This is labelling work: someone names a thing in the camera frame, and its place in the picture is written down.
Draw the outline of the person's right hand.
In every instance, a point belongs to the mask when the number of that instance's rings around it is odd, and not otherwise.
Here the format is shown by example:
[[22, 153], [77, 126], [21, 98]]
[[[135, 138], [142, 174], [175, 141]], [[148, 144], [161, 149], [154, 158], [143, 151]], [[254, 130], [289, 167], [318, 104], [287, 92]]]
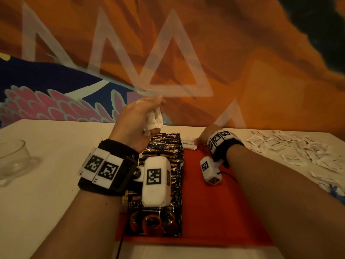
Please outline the person's right hand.
[[223, 128], [216, 125], [211, 124], [208, 127], [206, 127], [203, 132], [200, 134], [200, 136], [194, 140], [194, 144], [197, 145], [197, 148], [200, 148], [203, 152], [208, 152], [208, 146], [207, 141], [209, 137], [216, 131], [222, 130]]

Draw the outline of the person's left hand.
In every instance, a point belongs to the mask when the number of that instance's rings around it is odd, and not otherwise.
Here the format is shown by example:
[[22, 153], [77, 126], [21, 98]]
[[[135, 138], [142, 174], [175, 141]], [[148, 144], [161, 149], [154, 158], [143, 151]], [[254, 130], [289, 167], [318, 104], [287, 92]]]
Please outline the person's left hand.
[[[162, 95], [157, 96], [157, 98], [162, 99], [161, 110], [163, 112], [163, 104], [165, 104], [165, 99]], [[123, 108], [118, 120], [114, 124], [109, 139], [127, 145], [136, 152], [141, 153], [148, 146], [150, 139], [159, 134], [161, 129], [153, 130], [154, 133], [152, 134], [152, 137], [139, 136], [137, 132], [137, 125], [135, 123], [136, 113], [134, 108], [134, 102], [127, 104], [127, 106]]]

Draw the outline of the white paper packets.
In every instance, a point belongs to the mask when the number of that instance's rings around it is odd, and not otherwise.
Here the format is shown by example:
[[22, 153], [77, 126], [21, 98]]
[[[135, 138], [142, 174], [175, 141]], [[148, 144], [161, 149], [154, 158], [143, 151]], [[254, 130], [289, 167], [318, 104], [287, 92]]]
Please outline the white paper packets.
[[153, 130], [160, 130], [162, 128], [162, 99], [144, 97], [135, 101], [134, 107], [136, 113], [135, 123], [139, 136], [152, 137]]

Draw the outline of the person's right forearm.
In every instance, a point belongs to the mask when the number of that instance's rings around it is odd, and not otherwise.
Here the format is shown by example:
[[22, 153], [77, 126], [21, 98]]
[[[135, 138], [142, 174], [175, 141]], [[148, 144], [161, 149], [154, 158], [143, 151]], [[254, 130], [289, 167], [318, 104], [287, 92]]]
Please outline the person's right forearm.
[[304, 175], [235, 144], [227, 160], [286, 259], [345, 259], [345, 206]]

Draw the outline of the person's left forearm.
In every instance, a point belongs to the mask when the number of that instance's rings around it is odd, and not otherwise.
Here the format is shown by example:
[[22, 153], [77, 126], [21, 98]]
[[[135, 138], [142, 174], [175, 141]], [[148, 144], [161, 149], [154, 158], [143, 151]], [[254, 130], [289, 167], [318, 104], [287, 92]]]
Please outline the person's left forearm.
[[80, 190], [30, 259], [111, 259], [121, 196]]

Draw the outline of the row of black coffee packets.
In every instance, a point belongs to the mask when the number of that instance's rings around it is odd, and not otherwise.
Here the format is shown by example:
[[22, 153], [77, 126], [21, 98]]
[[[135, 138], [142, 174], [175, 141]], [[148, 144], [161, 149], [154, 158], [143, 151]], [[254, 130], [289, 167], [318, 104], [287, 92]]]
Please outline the row of black coffee packets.
[[[166, 157], [170, 163], [170, 204], [145, 207], [141, 201], [144, 164], [149, 157]], [[184, 152], [179, 133], [154, 136], [138, 160], [134, 182], [128, 187], [127, 236], [180, 237], [182, 231], [182, 177]]]

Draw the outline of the white sugar packet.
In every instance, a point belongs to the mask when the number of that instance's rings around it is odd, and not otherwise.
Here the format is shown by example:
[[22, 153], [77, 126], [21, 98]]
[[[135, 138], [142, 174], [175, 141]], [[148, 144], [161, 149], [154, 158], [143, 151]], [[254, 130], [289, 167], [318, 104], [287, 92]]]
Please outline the white sugar packet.
[[181, 138], [183, 149], [195, 151], [197, 149], [197, 144], [195, 143], [195, 140], [196, 138], [190, 138], [190, 137]]

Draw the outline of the black wristband with marker tags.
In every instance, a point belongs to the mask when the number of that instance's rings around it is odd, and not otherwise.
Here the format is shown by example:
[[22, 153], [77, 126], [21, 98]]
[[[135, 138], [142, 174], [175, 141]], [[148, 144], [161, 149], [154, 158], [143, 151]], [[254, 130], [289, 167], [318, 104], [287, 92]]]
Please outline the black wristband with marker tags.
[[213, 132], [207, 140], [207, 146], [213, 161], [222, 161], [222, 165], [226, 169], [230, 168], [226, 158], [227, 151], [236, 144], [245, 146], [236, 135], [226, 129]]
[[123, 196], [132, 183], [139, 152], [106, 139], [93, 148], [78, 174], [80, 190], [104, 196]]

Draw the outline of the red table mat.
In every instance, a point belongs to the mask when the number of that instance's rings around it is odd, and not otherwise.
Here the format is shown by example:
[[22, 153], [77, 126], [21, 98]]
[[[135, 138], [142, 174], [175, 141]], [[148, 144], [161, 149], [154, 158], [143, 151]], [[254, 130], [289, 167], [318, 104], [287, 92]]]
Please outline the red table mat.
[[199, 164], [205, 156], [209, 154], [200, 149], [184, 150], [182, 236], [126, 236], [124, 241], [176, 246], [274, 246], [238, 183], [227, 175], [215, 186], [205, 182]]

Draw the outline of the pile of torn white packets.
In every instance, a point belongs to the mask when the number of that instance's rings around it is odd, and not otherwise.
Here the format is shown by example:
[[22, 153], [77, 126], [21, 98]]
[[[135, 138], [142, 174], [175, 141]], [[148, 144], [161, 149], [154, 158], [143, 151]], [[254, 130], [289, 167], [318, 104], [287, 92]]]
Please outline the pile of torn white packets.
[[345, 151], [310, 134], [268, 130], [254, 131], [246, 146], [303, 174], [321, 189], [345, 203]]

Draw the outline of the clear glass bowl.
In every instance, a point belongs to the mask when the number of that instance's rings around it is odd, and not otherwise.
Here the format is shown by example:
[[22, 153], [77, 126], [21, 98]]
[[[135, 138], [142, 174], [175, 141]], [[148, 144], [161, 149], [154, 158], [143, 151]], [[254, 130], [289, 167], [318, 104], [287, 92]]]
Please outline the clear glass bowl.
[[0, 143], [0, 187], [28, 170], [32, 156], [22, 139]]

